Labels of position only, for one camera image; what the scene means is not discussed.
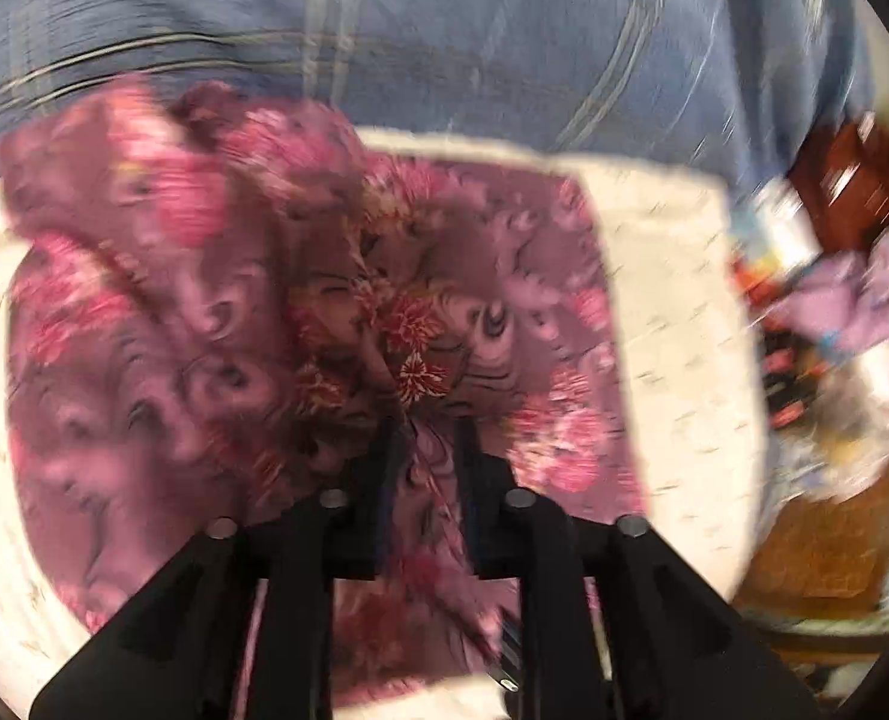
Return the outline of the blue plaid blanket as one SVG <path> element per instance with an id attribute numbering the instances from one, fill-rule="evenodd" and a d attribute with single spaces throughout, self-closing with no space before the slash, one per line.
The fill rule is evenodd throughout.
<path id="1" fill-rule="evenodd" d="M 0 135 L 125 71 L 686 164 L 741 197 L 872 101 L 854 0 L 0 0 Z"/>

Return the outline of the lilac cloth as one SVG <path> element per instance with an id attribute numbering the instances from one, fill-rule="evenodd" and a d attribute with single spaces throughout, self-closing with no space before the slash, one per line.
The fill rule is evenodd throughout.
<path id="1" fill-rule="evenodd" d="M 817 260 L 765 317 L 842 355 L 889 341 L 889 227 L 867 255 L 840 252 Z"/>

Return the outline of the purple floral shirt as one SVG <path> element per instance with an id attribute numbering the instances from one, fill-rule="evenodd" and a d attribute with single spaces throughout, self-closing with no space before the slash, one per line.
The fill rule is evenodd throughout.
<path id="1" fill-rule="evenodd" d="M 454 426 L 570 514 L 641 509 L 583 185 L 366 148 L 340 112 L 112 83 L 0 143 L 8 440 L 24 527 L 99 629 L 199 528 L 320 493 L 397 418 L 391 561 L 335 593 L 342 706 L 493 665 Z"/>

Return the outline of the cream floral cloth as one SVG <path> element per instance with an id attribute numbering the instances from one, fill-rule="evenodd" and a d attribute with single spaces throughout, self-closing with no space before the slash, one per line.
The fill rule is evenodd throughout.
<path id="1" fill-rule="evenodd" d="M 369 128 L 396 153 L 568 172 L 591 197 L 612 286 L 633 455 L 649 520 L 719 595 L 732 596 L 755 546 L 767 413 L 746 309 L 731 280 L 728 194 L 683 167 L 501 142 Z M 7 289 L 26 247 L 0 190 L 0 702 L 26 713 L 86 632 L 32 559 L 5 429 Z"/>

